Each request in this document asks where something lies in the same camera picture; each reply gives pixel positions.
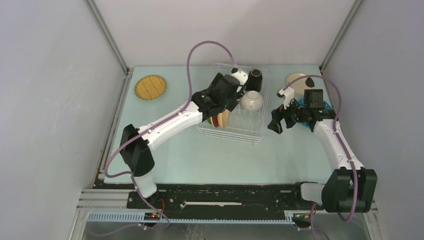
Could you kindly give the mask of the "blue polka dot plate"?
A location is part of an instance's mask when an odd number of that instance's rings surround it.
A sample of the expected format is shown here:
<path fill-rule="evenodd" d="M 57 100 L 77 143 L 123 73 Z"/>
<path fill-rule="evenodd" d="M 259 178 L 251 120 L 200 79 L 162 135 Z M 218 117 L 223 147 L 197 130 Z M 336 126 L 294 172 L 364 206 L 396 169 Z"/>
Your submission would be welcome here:
<path fill-rule="evenodd" d="M 312 132 L 317 122 L 333 120 L 336 112 L 322 97 L 304 97 L 296 101 L 293 120 L 308 127 Z"/>

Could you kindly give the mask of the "cream plate with black spot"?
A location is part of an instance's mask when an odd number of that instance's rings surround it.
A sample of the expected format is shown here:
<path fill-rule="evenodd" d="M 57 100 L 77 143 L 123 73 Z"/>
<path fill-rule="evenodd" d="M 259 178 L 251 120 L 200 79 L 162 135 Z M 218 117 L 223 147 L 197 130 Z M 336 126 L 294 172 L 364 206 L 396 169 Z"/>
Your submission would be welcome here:
<path fill-rule="evenodd" d="M 304 76 L 306 76 L 306 74 L 304 73 L 290 74 L 286 78 L 286 84 L 289 85 L 297 78 L 304 77 Z M 291 84 L 290 87 L 293 88 L 296 98 L 303 98 L 305 90 L 311 90 L 315 88 L 315 82 L 311 77 L 304 77 L 302 79 L 297 80 L 293 84 Z"/>

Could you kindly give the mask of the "yellow woven plate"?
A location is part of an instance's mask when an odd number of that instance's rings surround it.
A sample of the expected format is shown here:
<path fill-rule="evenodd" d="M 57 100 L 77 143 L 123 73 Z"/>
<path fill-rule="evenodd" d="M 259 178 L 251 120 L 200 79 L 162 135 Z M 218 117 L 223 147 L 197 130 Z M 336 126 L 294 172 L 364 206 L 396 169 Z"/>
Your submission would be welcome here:
<path fill-rule="evenodd" d="M 154 100 L 161 97 L 167 90 L 166 80 L 159 75 L 147 75 L 137 81 L 134 87 L 135 95 L 141 100 Z"/>

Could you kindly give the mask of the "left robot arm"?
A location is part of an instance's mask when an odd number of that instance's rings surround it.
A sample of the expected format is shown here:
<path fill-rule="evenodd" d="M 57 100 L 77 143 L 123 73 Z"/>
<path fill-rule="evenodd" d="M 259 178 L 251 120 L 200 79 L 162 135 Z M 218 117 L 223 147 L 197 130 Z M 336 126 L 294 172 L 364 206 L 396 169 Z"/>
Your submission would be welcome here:
<path fill-rule="evenodd" d="M 127 125 L 119 151 L 130 169 L 130 177 L 139 190 L 138 201 L 145 208 L 158 202 L 157 186 L 151 171 L 155 166 L 152 151 L 182 130 L 228 110 L 232 111 L 244 94 L 248 73 L 217 73 L 208 88 L 195 92 L 188 103 L 161 119 L 139 128 Z"/>

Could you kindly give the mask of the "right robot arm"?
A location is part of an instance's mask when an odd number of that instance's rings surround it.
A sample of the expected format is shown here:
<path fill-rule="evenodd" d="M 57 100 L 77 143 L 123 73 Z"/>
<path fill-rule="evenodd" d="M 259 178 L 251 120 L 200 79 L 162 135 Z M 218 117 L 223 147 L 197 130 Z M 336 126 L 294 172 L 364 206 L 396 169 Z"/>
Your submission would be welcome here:
<path fill-rule="evenodd" d="M 304 101 L 295 99 L 295 91 L 284 87 L 277 96 L 283 104 L 271 111 L 268 129 L 281 134 L 282 122 L 290 129 L 296 124 L 306 124 L 324 149 L 332 169 L 325 184 L 301 182 L 299 190 L 291 194 L 291 204 L 304 209 L 315 202 L 328 213 L 367 213 L 370 211 L 377 185 L 377 174 L 367 169 L 352 153 L 344 137 L 336 112 L 327 109 L 321 89 L 307 89 Z"/>

